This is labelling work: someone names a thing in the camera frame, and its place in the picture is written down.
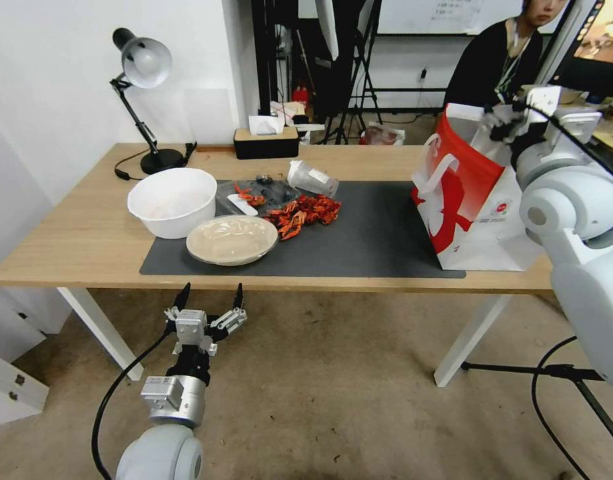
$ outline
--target black shirt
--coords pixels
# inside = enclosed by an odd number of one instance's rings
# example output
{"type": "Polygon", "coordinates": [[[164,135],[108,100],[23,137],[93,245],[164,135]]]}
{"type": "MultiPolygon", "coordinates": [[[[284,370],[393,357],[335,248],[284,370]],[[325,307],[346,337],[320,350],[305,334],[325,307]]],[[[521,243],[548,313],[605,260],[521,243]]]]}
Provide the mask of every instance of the black shirt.
{"type": "MultiPolygon", "coordinates": [[[[542,35],[536,31],[520,57],[510,92],[515,93],[522,85],[535,82],[541,55],[542,35]]],[[[448,84],[444,104],[483,107],[500,103],[495,88],[507,59],[506,21],[502,21],[491,25],[468,44],[448,84]]]]}

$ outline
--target red crayfish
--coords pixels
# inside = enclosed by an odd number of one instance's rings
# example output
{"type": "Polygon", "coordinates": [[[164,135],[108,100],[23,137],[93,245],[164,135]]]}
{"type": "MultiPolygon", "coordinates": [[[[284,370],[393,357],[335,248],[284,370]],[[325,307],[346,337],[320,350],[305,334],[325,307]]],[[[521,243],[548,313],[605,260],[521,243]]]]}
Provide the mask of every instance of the red crayfish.
{"type": "Polygon", "coordinates": [[[256,195],[256,196],[251,195],[249,193],[251,189],[242,190],[237,182],[233,182],[233,187],[235,188],[235,191],[238,193],[238,197],[246,200],[247,203],[251,207],[260,207],[261,205],[264,205],[267,202],[267,199],[265,199],[262,195],[256,195]]]}
{"type": "Polygon", "coordinates": [[[324,195],[302,195],[287,203],[282,210],[269,211],[265,219],[276,226],[281,240],[289,240],[300,233],[303,225],[313,225],[317,221],[328,225],[336,220],[340,207],[341,202],[333,201],[324,195]]]}

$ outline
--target desk lamp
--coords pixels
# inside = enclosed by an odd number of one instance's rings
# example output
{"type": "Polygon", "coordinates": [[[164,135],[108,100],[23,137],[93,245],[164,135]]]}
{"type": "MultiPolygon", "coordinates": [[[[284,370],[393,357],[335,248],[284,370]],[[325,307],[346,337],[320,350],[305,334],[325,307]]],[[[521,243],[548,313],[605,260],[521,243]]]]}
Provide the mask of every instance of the desk lamp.
{"type": "Polygon", "coordinates": [[[119,28],[113,32],[113,43],[120,50],[123,72],[111,85],[129,111],[140,135],[149,144],[149,153],[141,162],[143,172],[150,175],[162,170],[186,165],[182,153],[172,149],[159,149],[158,141],[149,127],[141,121],[125,97],[130,86],[149,89],[160,85],[171,71],[171,52],[162,43],[153,39],[136,37],[130,30],[119,28]]]}

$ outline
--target lamp base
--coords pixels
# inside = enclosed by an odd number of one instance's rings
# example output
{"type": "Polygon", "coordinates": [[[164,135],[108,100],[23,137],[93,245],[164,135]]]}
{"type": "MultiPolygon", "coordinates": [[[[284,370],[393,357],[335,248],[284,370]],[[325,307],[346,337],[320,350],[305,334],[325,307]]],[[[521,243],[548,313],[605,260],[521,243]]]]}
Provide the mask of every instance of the lamp base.
{"type": "Polygon", "coordinates": [[[185,156],[177,150],[162,149],[158,153],[148,153],[140,161],[142,171],[147,175],[158,173],[162,170],[184,167],[185,156]]]}

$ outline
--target beige plate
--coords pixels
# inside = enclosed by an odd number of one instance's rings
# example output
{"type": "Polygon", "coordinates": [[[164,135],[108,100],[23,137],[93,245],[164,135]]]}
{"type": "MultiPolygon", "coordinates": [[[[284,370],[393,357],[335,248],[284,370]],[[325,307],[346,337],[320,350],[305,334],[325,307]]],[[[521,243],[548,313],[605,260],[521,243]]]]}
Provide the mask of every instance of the beige plate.
{"type": "Polygon", "coordinates": [[[227,215],[195,227],[187,237],[187,250],[203,262],[234,267],[255,262],[277,243],[278,231],[271,222],[227,215]]]}

